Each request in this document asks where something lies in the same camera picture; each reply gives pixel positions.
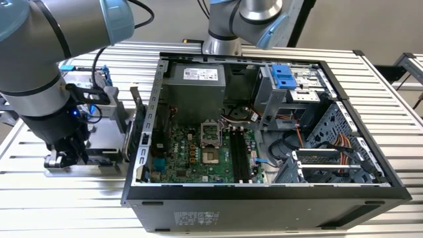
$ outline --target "metal workbench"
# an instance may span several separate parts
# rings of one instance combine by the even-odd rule
[[[423,84],[423,54],[403,53],[395,65],[405,67],[417,81]]]
[[[137,85],[149,102],[159,52],[201,53],[199,44],[125,42],[110,47],[98,65],[111,68],[121,100],[134,107],[130,87]],[[399,98],[366,57],[353,51],[245,46],[245,56],[326,60],[363,122],[374,135],[414,200],[349,231],[327,231],[323,237],[423,237],[423,121]],[[91,67],[95,53],[69,64]],[[43,141],[22,121],[0,146],[2,237],[158,237],[147,234],[131,209],[121,206],[125,177],[47,178]],[[313,237],[317,233],[205,233],[181,237]]]

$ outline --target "barcode label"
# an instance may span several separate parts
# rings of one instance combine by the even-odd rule
[[[186,68],[185,79],[218,81],[218,69],[215,68]]]
[[[251,116],[251,121],[255,122],[258,120],[258,118],[259,118],[259,115],[257,113],[254,113]]]

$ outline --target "blue connector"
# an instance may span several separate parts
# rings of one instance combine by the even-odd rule
[[[107,66],[103,66],[102,68],[105,74],[106,74],[106,83],[107,86],[114,86],[113,78],[111,78],[111,70],[109,69]]]
[[[267,159],[254,158],[254,162],[269,163],[269,160]]]
[[[62,65],[62,67],[61,67],[62,72],[71,72],[74,70],[77,70],[75,65]]]

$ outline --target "green circuit board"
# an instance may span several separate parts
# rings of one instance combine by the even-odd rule
[[[229,130],[222,132],[222,146],[219,148],[202,148],[201,127],[173,128],[166,172],[153,177],[153,182],[161,183],[234,183],[234,168],[231,160],[231,147]],[[254,133],[245,133],[249,143],[255,143]],[[249,164],[251,167],[251,154],[246,148]],[[254,183],[262,183],[262,168],[251,177]]]

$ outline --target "white label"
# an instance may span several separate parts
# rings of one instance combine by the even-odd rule
[[[218,69],[215,68],[186,68],[185,79],[218,81]]]
[[[253,116],[251,116],[251,121],[257,121],[259,118],[259,114],[254,113]]]
[[[175,223],[179,226],[217,225],[221,212],[174,212]]]

